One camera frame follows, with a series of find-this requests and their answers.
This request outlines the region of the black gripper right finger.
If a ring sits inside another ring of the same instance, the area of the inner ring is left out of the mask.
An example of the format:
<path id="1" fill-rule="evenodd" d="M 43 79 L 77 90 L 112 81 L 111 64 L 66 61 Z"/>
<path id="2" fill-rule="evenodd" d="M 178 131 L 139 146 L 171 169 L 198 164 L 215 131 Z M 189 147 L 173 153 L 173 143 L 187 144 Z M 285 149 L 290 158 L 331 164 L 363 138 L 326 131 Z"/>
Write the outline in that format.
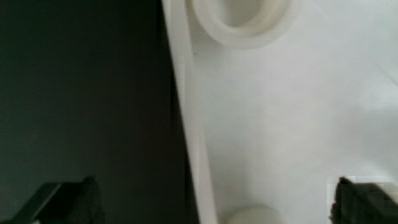
<path id="1" fill-rule="evenodd" d="M 333 224 L 398 224 L 398 185 L 341 177 L 329 219 Z"/>

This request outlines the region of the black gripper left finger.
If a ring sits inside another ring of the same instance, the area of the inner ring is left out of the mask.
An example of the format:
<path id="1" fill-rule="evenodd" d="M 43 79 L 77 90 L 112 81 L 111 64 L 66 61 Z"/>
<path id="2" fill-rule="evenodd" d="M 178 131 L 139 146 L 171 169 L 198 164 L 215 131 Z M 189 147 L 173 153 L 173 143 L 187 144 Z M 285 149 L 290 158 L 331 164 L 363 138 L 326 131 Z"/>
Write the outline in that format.
<path id="1" fill-rule="evenodd" d="M 105 224 L 96 178 L 41 185 L 9 224 Z"/>

